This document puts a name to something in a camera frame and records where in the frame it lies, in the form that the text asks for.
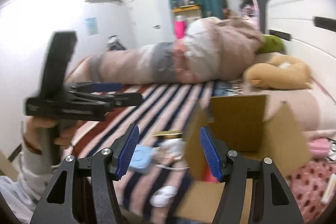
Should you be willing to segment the grey sleeve forearm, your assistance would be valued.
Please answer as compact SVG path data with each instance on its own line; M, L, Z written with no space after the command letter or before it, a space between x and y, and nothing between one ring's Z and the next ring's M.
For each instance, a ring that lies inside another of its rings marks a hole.
M23 148L20 154L21 172L16 181L1 176L1 194L20 223L30 223L34 210L52 179L50 166L41 155Z

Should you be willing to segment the person's left hand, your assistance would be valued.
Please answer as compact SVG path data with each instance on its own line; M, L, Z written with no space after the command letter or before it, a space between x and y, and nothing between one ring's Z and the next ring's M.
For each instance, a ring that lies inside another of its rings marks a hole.
M71 141L81 124L81 121L76 121L74 125L62 129L57 137L52 137L53 143L61 150L67 149L71 145ZM56 121L49 118L28 117L26 120L26 131L23 133L25 147L30 152L41 155L44 135L50 136L49 129L54 128L56 125Z

